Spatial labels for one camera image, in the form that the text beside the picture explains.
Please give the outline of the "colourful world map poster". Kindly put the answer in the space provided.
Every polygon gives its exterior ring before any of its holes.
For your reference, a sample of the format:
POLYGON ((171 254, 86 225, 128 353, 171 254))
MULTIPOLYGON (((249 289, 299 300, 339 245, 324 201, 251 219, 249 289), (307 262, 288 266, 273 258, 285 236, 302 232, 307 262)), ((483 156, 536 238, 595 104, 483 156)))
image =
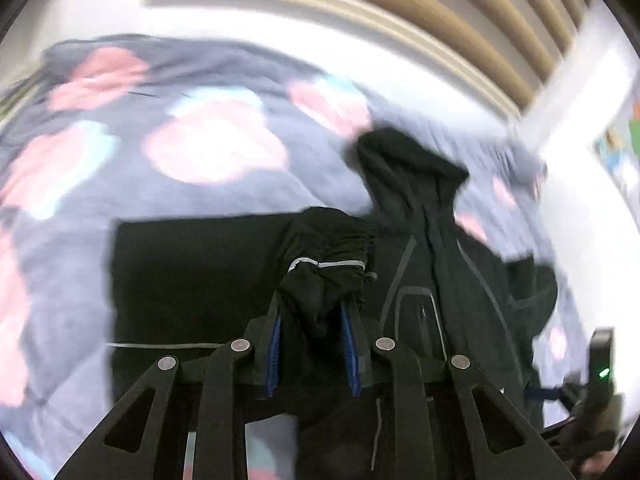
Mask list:
POLYGON ((593 151, 639 223, 639 97, 631 96, 593 151))

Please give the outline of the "grey floral bed quilt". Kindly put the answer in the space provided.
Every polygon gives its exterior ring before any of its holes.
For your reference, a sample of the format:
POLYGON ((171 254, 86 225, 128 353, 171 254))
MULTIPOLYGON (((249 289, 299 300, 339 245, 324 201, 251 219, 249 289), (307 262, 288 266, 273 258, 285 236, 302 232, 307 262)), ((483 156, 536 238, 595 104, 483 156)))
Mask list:
POLYGON ((47 50, 1 99, 1 431, 50 479, 110 405, 118 220, 371 205, 349 151, 392 126, 470 170, 454 211, 506 260, 555 258, 521 143, 476 138, 278 52, 111 36, 47 50))

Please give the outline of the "black hooded jacket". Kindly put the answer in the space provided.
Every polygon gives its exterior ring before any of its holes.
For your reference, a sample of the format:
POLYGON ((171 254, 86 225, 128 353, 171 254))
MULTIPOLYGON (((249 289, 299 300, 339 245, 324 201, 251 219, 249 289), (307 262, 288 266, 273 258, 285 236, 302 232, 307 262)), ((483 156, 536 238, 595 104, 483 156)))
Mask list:
POLYGON ((544 423, 533 343, 558 296, 550 266, 504 261, 454 218, 465 166, 393 128, 354 151, 372 208, 122 222, 111 263, 112 385, 120 398, 152 364, 206 356, 250 322, 281 315, 279 382, 299 422, 302 479, 361 479, 376 410, 354 398, 341 305, 428 366, 463 354, 535 428, 544 423))

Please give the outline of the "striped wooden headboard panel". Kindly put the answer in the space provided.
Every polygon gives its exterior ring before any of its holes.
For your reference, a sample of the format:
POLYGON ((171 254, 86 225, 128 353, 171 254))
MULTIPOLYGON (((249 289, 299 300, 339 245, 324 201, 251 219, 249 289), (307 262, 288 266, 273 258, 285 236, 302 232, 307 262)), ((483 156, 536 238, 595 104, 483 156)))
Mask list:
POLYGON ((328 12, 426 58, 518 118, 570 52, 591 0, 274 0, 328 12))

